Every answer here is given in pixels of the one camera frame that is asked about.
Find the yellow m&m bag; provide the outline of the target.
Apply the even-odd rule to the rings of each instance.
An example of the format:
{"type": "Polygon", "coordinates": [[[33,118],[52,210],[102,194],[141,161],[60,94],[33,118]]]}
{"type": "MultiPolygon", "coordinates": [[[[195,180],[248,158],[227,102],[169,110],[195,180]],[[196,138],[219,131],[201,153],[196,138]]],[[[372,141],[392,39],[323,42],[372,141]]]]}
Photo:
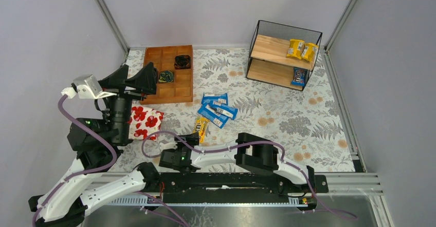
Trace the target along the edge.
{"type": "Polygon", "coordinates": [[[302,59],[302,49],[304,47],[304,40],[298,40],[298,39],[290,39],[289,40],[289,48],[286,53],[287,58],[296,58],[296,59],[302,59]]]}
{"type": "Polygon", "coordinates": [[[209,120],[205,117],[197,117],[195,120],[194,132],[198,133],[200,143],[204,142],[208,124],[209,120]]]}

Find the blue candy bag long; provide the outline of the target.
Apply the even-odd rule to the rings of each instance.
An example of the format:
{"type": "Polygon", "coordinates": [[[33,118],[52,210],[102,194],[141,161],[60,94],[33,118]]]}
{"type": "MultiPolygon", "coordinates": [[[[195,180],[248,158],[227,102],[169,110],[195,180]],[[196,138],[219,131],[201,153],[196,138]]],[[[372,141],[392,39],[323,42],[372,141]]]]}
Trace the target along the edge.
{"type": "Polygon", "coordinates": [[[223,128],[224,125],[228,122],[229,117],[218,113],[214,110],[209,104],[203,104],[200,109],[197,111],[198,114],[208,119],[218,128],[223,128]]]}

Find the blue m&m candy bag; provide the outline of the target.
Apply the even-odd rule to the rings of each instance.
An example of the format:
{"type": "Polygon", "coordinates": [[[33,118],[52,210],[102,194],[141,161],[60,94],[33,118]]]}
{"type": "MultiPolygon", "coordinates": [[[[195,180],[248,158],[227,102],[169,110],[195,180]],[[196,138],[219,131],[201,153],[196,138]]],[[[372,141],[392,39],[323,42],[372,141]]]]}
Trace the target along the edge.
{"type": "Polygon", "coordinates": [[[291,81],[292,85],[304,87],[306,85],[307,70],[302,68],[294,68],[294,75],[291,81]]]}

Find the yellow candy bag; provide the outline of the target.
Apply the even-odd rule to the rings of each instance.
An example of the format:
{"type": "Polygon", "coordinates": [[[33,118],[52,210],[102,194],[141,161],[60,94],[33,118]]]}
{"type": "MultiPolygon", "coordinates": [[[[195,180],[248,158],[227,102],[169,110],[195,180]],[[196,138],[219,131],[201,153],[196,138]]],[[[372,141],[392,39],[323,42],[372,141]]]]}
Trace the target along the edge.
{"type": "Polygon", "coordinates": [[[304,43],[301,58],[308,62],[313,62],[318,53],[319,46],[314,43],[304,43]]]}

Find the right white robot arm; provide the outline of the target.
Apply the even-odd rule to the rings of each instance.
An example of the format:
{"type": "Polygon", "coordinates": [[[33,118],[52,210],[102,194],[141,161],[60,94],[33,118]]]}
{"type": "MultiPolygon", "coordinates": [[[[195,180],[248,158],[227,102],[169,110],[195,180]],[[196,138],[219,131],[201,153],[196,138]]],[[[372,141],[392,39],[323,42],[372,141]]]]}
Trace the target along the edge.
{"type": "Polygon", "coordinates": [[[235,142],[217,146],[200,146],[193,133],[175,136],[175,146],[161,152],[159,166],[181,173],[201,168],[234,164],[258,175],[278,175],[294,185],[313,186],[314,170],[286,158],[282,145],[249,133],[239,133],[235,142]]]}

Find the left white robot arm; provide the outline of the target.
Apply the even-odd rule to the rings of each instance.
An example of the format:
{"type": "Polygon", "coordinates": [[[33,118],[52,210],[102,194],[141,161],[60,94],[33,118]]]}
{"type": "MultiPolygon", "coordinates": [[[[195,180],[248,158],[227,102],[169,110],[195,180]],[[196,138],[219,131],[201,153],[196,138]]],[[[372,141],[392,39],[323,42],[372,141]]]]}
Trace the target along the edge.
{"type": "Polygon", "coordinates": [[[93,211],[112,200],[159,187],[156,167],[143,162],[121,179],[88,189],[115,164],[121,147],[131,143],[132,102],[157,91],[158,71],[153,63],[146,64],[133,77],[128,76],[128,71],[128,65],[123,65],[102,80],[91,74],[82,75],[62,90],[58,109],[71,122],[67,139],[76,157],[56,186],[29,199],[33,226],[79,226],[93,211]],[[102,100],[102,118],[74,118],[63,107],[65,100],[74,97],[95,103],[102,100]]]}

